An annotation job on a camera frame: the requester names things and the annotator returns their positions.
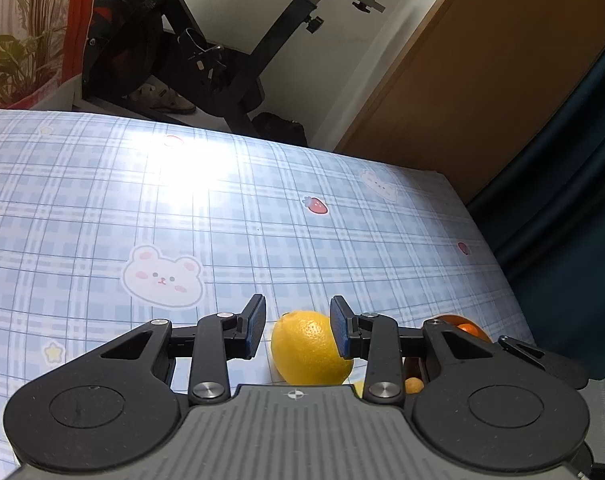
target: brown wooden panel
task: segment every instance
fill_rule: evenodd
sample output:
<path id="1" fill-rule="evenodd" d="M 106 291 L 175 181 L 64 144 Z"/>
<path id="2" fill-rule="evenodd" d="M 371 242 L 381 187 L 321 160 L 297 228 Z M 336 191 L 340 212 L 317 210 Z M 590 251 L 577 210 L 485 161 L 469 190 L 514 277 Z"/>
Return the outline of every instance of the brown wooden panel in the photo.
<path id="1" fill-rule="evenodd" d="M 605 0 L 446 0 L 337 151 L 444 173 L 471 199 L 605 46 Z"/>

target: white cartoon bear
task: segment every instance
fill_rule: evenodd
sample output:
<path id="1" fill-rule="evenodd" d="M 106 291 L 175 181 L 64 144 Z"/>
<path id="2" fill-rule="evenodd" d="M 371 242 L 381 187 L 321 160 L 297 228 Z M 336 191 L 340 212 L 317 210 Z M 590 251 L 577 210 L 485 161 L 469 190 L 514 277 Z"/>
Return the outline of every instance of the white cartoon bear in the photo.
<path id="1" fill-rule="evenodd" d="M 192 256 L 163 258 L 157 248 L 135 247 L 122 270 L 121 283 L 129 294 L 158 306 L 185 307 L 202 297 L 201 266 Z"/>
<path id="2" fill-rule="evenodd" d="M 383 197 L 385 200 L 389 200 L 389 202 L 396 202 L 398 188 L 395 184 L 392 184 L 391 182 L 382 182 L 372 170 L 363 171 L 360 178 L 365 186 L 374 191 L 377 195 Z"/>

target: yellow star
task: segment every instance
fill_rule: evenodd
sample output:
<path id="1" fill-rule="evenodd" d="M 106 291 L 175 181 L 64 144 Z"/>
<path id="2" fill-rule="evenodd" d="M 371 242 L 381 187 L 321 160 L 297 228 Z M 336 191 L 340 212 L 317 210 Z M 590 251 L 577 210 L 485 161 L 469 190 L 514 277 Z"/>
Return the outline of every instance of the yellow star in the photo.
<path id="1" fill-rule="evenodd" d="M 62 358 L 64 356 L 64 346 L 59 345 L 55 341 L 50 341 L 49 344 L 42 349 L 42 352 L 44 352 L 44 358 L 47 360 L 48 364 L 62 364 Z"/>

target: white sneaker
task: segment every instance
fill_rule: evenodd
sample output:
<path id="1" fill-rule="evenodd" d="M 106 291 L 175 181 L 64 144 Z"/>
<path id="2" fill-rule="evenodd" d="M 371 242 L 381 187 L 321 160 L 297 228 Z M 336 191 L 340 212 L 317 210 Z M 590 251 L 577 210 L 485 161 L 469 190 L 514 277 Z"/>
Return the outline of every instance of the white sneaker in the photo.
<path id="1" fill-rule="evenodd" d="M 153 75 L 140 88 L 129 94 L 129 99 L 168 114 L 193 114 L 196 111 L 193 103 Z"/>

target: bear ear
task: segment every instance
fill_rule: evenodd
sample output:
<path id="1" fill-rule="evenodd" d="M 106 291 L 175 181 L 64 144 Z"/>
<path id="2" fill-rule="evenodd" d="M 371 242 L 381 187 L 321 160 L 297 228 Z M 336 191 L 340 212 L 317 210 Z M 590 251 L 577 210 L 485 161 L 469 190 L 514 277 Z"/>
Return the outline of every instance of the bear ear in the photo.
<path id="1" fill-rule="evenodd" d="M 189 272 L 200 274 L 201 266 L 200 263 L 190 256 L 183 256 L 176 260 L 176 264 L 185 267 Z"/>
<path id="2" fill-rule="evenodd" d="M 156 247 L 150 245 L 143 245 L 135 247 L 132 251 L 132 260 L 157 260 L 160 254 Z"/>

